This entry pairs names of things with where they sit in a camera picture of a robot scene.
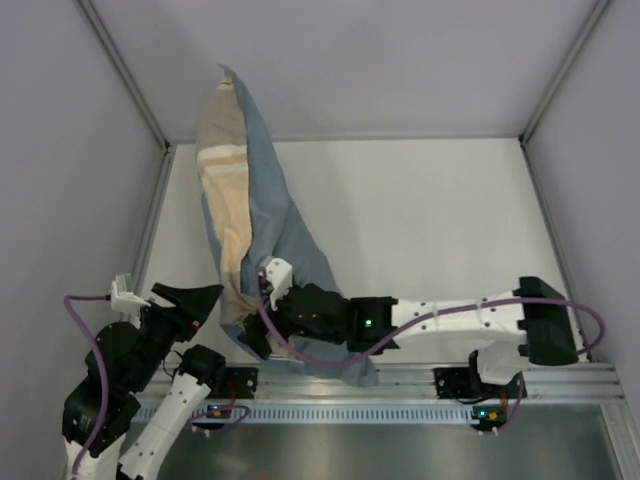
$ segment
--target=cloth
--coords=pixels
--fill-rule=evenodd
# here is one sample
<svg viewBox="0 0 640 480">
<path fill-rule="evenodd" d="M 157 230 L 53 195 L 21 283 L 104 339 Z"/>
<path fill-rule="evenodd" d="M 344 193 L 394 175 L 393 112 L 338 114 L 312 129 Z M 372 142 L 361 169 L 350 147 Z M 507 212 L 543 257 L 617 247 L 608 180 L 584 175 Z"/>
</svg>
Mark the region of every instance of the cloth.
<svg viewBox="0 0 640 480">
<path fill-rule="evenodd" d="M 202 206 L 211 251 L 225 287 L 222 329 L 241 348 L 260 359 L 237 337 L 242 322 L 255 312 L 255 275 L 266 257 L 293 266 L 294 281 L 338 291 L 329 262 L 315 244 L 287 185 L 271 137 L 246 86 L 223 67 L 225 78 L 207 103 L 196 142 Z M 377 384 L 370 361 L 331 369 L 293 358 L 268 335 L 272 358 L 263 361 L 289 372 L 341 378 L 356 386 Z M 322 360 L 341 361 L 353 354 L 346 345 L 291 337 L 297 350 Z"/>
</svg>

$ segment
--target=gray floor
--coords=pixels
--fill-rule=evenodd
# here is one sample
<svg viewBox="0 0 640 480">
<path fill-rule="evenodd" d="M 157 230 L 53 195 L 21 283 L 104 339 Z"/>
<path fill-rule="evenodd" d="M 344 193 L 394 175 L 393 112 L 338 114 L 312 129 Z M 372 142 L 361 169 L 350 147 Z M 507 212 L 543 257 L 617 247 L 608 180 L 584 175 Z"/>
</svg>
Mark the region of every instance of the gray floor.
<svg viewBox="0 0 640 480">
<path fill-rule="evenodd" d="M 141 431 L 136 425 L 128 443 Z M 615 480 L 599 409 L 523 408 L 497 438 L 464 427 L 246 425 L 185 431 L 159 480 Z"/>
</svg>

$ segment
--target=beige fabric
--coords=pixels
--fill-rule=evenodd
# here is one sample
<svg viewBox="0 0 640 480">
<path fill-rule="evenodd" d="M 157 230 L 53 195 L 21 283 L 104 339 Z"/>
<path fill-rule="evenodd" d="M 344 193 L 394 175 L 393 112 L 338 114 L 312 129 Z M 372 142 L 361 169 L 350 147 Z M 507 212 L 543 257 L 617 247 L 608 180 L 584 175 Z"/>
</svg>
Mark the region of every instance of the beige fabric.
<svg viewBox="0 0 640 480">
<path fill-rule="evenodd" d="M 240 265 L 252 232 L 247 132 L 230 77 L 218 86 L 205 108 L 196 151 L 202 187 L 222 245 L 219 269 L 227 309 L 220 321 L 241 324 L 255 312 L 253 298 L 240 290 Z"/>
</svg>

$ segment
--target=blue fabric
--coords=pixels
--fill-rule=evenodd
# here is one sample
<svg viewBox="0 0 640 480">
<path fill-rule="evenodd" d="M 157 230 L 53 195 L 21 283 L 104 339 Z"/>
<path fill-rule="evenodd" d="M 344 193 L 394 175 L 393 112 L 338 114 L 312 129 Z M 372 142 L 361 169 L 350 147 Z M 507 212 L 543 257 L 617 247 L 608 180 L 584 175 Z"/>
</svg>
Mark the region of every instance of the blue fabric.
<svg viewBox="0 0 640 480">
<path fill-rule="evenodd" d="M 327 258 L 313 241 L 300 212 L 289 196 L 271 136 L 251 94 L 235 72 L 227 67 L 223 69 L 234 80 L 238 104 L 244 112 L 247 130 L 249 208 L 253 238 L 242 261 L 242 293 L 255 294 L 257 268 L 262 260 L 270 256 L 283 258 L 293 266 L 294 281 L 297 285 L 314 283 L 325 290 L 338 291 Z M 216 264 L 220 265 L 221 246 L 214 234 L 204 195 L 203 209 L 211 251 Z M 237 340 L 241 333 L 240 327 L 223 325 L 222 328 L 241 348 L 261 360 Z M 334 345 L 313 339 L 299 339 L 295 346 L 299 351 L 322 360 L 342 361 L 353 355 L 347 351 L 346 345 Z M 267 360 L 263 363 L 290 372 L 340 378 L 356 386 L 370 386 L 378 382 L 376 369 L 370 361 L 359 362 L 345 369 L 319 367 L 298 360 Z"/>
</svg>

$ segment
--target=white work surface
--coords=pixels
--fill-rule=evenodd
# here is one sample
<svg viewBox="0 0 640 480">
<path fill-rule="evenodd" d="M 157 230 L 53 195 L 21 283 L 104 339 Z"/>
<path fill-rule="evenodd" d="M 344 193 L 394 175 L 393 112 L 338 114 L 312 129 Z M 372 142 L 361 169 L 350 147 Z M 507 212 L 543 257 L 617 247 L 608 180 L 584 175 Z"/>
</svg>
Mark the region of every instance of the white work surface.
<svg viewBox="0 0 640 480">
<path fill-rule="evenodd" d="M 345 296 L 481 298 L 536 275 L 564 293 L 515 139 L 278 143 L 289 191 Z M 218 283 L 200 203 L 194 145 L 176 152 L 142 294 L 155 282 Z M 228 362 L 255 363 L 219 328 L 194 338 Z M 425 339 L 385 363 L 467 360 L 469 344 Z"/>
</svg>

